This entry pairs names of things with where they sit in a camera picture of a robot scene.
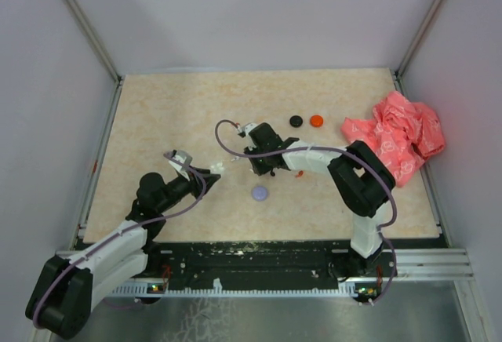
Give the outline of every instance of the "wooden tabletop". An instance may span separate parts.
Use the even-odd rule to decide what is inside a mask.
[[[314,173],[296,178],[296,173],[285,170],[276,171],[276,177],[257,176],[247,159],[232,161],[232,155],[218,146],[214,126],[222,118],[241,124],[268,122],[282,139],[294,136],[344,147],[347,142],[340,133],[344,118],[371,118],[373,105],[393,89],[391,73],[384,68],[128,75],[84,241],[103,238],[124,220],[145,173],[159,172],[165,182],[176,176],[162,157],[172,149],[187,151],[193,166],[221,164],[224,174],[193,210],[168,220],[157,241],[350,238],[351,211],[331,178]],[[300,128],[290,126],[292,115],[304,118]],[[321,115],[324,125],[310,126],[312,115]],[[221,127],[221,136],[236,151],[246,146],[230,126]],[[257,185],[269,190],[264,202],[251,197]],[[385,230],[386,236],[438,236],[419,173],[393,195],[398,221]],[[169,212],[193,201],[187,196]]]

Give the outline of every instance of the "orange disc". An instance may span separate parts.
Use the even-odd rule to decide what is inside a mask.
[[[321,127],[323,123],[324,123],[324,120],[322,119],[321,116],[313,115],[311,117],[311,125],[314,126],[315,128]]]

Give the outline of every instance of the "purple disc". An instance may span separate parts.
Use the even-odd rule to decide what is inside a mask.
[[[255,187],[251,195],[256,201],[264,201],[268,197],[268,190],[266,187]]]

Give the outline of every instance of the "white wall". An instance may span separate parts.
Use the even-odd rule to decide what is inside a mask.
[[[454,242],[467,247],[502,340],[502,0],[448,0],[405,75],[439,113],[431,160]]]
[[[396,68],[432,0],[79,0],[122,74]]]
[[[26,340],[44,262],[67,248],[114,85],[62,0],[0,0],[0,329]]]

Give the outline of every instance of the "red cloth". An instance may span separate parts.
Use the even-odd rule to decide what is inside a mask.
[[[362,140],[402,187],[432,155],[445,148],[438,116],[424,103],[411,103],[397,91],[373,107],[373,120],[346,118],[341,131]]]

